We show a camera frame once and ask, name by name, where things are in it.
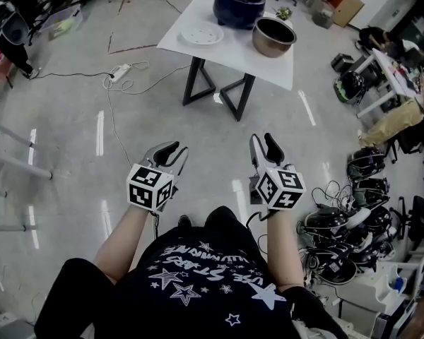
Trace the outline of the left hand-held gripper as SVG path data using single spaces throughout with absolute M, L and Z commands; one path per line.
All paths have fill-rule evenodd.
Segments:
M 174 160 L 167 163 L 178 148 L 179 141 L 161 143 L 150 148 L 142 161 L 134 164 L 126 178 L 129 204 L 152 213 L 164 211 L 177 192 L 177 183 L 189 156 L 188 147 L 184 147 Z

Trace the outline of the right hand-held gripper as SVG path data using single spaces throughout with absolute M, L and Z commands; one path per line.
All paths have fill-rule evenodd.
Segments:
M 281 166 L 285 155 L 270 133 L 264 134 L 264 140 L 266 155 L 258 135 L 253 133 L 249 140 L 252 165 L 256 171 L 262 171 L 249 178 L 250 203 L 264 205 L 267 209 L 267 213 L 259 214 L 260 221 L 269 219 L 275 212 L 294 209 L 307 192 L 301 173 L 292 169 L 266 167 L 266 160 Z

